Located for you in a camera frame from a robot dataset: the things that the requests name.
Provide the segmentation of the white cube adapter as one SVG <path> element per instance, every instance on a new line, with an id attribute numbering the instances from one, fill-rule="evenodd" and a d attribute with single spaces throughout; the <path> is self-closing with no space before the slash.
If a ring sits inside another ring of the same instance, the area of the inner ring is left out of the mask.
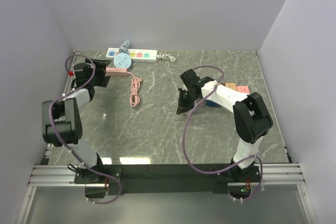
<path id="1" fill-rule="evenodd" d="M 184 112 L 183 115 L 189 116 L 191 114 L 191 111 Z"/>

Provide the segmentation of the light blue round adapter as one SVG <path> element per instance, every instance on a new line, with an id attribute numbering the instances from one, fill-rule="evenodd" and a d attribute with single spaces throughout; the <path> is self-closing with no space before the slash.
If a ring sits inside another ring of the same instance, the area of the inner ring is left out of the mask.
<path id="1" fill-rule="evenodd" d="M 132 59 L 126 53 L 118 53 L 113 60 L 113 64 L 116 68 L 130 69 L 132 66 Z"/>

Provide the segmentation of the blue cube plug adapter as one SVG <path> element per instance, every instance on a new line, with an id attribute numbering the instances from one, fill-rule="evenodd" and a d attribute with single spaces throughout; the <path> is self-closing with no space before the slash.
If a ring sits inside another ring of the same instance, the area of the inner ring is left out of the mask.
<path id="1" fill-rule="evenodd" d="M 221 106 L 217 104 L 216 102 L 213 102 L 211 100 L 205 101 L 206 106 L 213 107 L 213 108 L 220 108 Z"/>

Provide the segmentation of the white power strip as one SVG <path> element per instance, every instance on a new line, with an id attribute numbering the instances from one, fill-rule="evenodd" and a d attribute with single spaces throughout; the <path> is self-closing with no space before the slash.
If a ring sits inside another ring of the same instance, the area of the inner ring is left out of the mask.
<path id="1" fill-rule="evenodd" d="M 106 53 L 106 58 L 114 59 L 119 53 L 119 48 L 108 48 Z M 128 55 L 134 62 L 146 62 L 146 63 L 156 63 L 157 62 L 157 50 L 149 49 L 129 49 Z"/>

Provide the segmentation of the tan wooden cube adapter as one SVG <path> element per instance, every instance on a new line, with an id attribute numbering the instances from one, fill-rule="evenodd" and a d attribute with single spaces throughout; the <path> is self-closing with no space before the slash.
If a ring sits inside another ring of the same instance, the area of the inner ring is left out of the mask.
<path id="1" fill-rule="evenodd" d="M 225 83 L 224 84 L 226 87 L 232 89 L 232 90 L 236 90 L 237 91 L 237 86 L 235 83 Z"/>

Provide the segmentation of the pink cube plug adapter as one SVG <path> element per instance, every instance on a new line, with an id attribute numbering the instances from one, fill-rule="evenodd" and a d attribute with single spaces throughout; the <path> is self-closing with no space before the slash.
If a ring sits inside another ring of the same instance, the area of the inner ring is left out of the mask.
<path id="1" fill-rule="evenodd" d="M 245 94 L 250 94 L 248 86 L 237 86 L 237 91 Z"/>

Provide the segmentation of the pink power strip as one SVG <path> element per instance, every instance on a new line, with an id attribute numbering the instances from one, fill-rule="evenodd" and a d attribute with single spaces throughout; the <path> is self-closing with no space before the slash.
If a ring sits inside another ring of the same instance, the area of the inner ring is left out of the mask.
<path id="1" fill-rule="evenodd" d="M 106 75 L 111 77 L 126 77 L 128 70 L 125 68 L 106 68 Z"/>

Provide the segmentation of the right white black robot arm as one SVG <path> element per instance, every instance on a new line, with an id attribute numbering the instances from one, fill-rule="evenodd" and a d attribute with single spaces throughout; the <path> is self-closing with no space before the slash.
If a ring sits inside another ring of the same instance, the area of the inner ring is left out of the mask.
<path id="1" fill-rule="evenodd" d="M 206 100 L 220 105 L 233 114 L 236 132 L 239 136 L 239 143 L 231 164 L 226 168 L 211 172 L 201 170 L 192 164 L 185 149 L 188 121 L 197 107 Z M 189 115 L 183 130 L 182 150 L 189 166 L 194 171 L 205 175 L 221 174 L 230 170 L 232 179 L 238 182 L 243 181 L 254 166 L 261 141 L 274 124 L 262 96 L 257 92 L 241 93 L 217 81 L 206 83 L 198 81 L 194 86 L 179 88 L 176 113 L 186 112 L 189 112 Z"/>

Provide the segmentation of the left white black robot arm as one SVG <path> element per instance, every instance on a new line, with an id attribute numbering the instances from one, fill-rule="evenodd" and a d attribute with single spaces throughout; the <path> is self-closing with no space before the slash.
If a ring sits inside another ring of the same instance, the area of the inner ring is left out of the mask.
<path id="1" fill-rule="evenodd" d="M 74 76 L 71 91 L 41 105 L 44 141 L 65 148 L 76 158 L 80 169 L 87 169 L 86 176 L 93 183 L 104 179 L 105 170 L 100 156 L 82 139 L 79 109 L 93 100 L 95 87 L 107 86 L 110 77 L 106 75 L 106 68 L 110 63 L 110 60 L 88 57 L 73 67 L 65 63 L 68 74 Z"/>

